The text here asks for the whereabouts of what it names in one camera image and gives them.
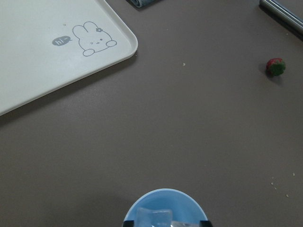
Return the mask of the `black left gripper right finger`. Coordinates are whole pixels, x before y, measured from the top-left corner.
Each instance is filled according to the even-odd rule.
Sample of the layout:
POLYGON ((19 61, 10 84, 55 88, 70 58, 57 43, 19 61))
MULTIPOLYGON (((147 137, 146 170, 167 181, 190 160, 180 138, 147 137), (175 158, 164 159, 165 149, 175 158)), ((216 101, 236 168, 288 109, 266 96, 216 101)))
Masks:
POLYGON ((209 220, 201 220, 199 222, 200 227, 212 227, 212 223, 209 220))

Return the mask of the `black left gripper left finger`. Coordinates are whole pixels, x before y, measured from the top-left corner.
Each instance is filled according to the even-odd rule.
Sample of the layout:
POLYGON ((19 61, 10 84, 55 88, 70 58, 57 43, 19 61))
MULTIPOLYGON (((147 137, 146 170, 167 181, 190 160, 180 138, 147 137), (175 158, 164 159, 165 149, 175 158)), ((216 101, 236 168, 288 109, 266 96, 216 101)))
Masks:
POLYGON ((122 227, 134 227, 134 220, 125 220, 122 227))

